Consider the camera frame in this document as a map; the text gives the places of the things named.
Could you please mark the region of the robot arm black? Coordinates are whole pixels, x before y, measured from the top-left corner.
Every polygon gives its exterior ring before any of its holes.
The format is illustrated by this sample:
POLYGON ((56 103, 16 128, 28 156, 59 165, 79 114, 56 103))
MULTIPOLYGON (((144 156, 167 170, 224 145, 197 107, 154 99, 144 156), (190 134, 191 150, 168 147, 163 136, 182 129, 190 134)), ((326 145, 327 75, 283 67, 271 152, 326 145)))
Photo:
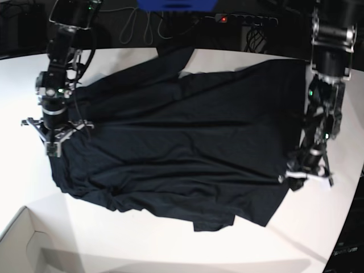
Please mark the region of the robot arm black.
POLYGON ((82 49, 75 45, 75 37, 80 31, 91 29, 101 5, 102 1, 56 1, 49 16, 57 31, 47 47, 48 68, 39 73, 35 83, 43 116, 22 121, 23 126, 36 130, 49 157, 61 157, 62 145, 73 133, 94 127, 83 117, 77 121, 69 119, 68 100, 76 97, 77 84, 96 51, 92 47, 86 63, 82 63, 82 49))
POLYGON ((281 182, 292 191, 307 180, 333 186, 327 142, 336 139, 342 121, 346 82, 351 78, 363 1, 316 1, 312 13, 311 71, 304 138, 292 154, 281 182))

